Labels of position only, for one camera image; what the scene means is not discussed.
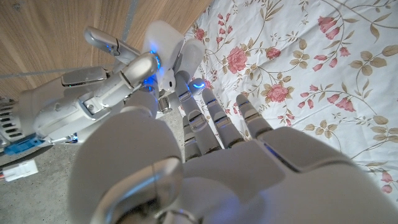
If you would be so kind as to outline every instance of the wire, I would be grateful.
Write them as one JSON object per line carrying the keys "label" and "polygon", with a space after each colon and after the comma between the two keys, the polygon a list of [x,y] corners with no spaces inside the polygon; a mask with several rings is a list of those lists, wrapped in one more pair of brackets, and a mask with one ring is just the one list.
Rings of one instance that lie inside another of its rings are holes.
{"label": "wire", "polygon": [[47,152],[47,151],[48,151],[49,149],[51,149],[51,148],[52,148],[52,146],[41,147],[40,149],[38,149],[38,150],[36,150],[36,151],[34,151],[34,152],[32,152],[32,153],[30,153],[30,154],[28,154],[28,155],[22,157],[22,158],[19,158],[19,159],[16,159],[16,160],[14,160],[14,161],[11,161],[11,162],[8,162],[8,163],[6,163],[6,164],[1,165],[1,166],[0,166],[0,169],[2,170],[4,167],[12,166],[12,165],[15,165],[15,164],[18,164],[18,163],[27,161],[27,160],[29,160],[29,159],[33,159],[33,158],[35,158],[36,156],[39,156],[39,155],[41,155],[41,154]]}

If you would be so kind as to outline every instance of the fingertip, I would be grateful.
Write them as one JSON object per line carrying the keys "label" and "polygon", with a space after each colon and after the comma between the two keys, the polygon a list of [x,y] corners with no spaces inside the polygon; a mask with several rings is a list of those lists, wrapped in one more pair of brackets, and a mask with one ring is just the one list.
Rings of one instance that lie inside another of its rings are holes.
{"label": "fingertip", "polygon": [[243,95],[243,94],[239,94],[236,97],[236,103],[238,104],[238,106],[240,107],[241,105],[247,103],[249,100]]}
{"label": "fingertip", "polygon": [[201,96],[202,96],[203,100],[205,101],[205,104],[207,104],[208,102],[215,99],[213,92],[208,88],[205,88],[202,91]]}

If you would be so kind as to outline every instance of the wooden surface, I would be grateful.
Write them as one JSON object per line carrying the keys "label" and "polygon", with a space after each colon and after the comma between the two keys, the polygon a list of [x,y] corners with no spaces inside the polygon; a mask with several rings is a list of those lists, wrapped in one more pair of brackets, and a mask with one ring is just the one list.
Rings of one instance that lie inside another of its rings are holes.
{"label": "wooden surface", "polygon": [[155,20],[163,20],[185,34],[211,2],[212,0],[140,0],[127,43],[140,50],[146,27]]}
{"label": "wooden surface", "polygon": [[[19,92],[59,77],[63,69],[113,64],[112,56],[85,42],[83,31],[93,26],[121,38],[132,2],[1,1],[0,96],[15,99]],[[147,25],[157,19],[184,34],[209,4],[211,0],[139,0],[126,42],[141,49]]]}

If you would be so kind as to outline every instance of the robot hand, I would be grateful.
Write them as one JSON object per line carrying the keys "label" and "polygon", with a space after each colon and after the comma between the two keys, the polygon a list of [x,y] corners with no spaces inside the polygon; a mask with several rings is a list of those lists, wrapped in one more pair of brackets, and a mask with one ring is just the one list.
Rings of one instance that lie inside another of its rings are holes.
{"label": "robot hand", "polygon": [[[145,110],[132,106],[113,116],[77,155],[69,185],[74,222],[396,220],[394,206],[346,156],[292,128],[272,129],[249,100],[238,95],[253,138],[245,142],[211,90],[204,89],[203,100],[223,149],[182,77],[175,76],[175,92],[187,113],[186,163],[170,129]],[[131,101],[139,104],[138,98]]]}

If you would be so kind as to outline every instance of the floral fabric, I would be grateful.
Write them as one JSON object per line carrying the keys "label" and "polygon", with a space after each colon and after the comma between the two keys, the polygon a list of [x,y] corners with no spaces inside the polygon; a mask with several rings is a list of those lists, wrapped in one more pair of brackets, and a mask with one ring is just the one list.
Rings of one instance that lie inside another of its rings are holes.
{"label": "floral fabric", "polygon": [[397,1],[216,0],[185,37],[205,45],[195,77],[245,138],[240,93],[274,128],[346,154],[398,204]]}

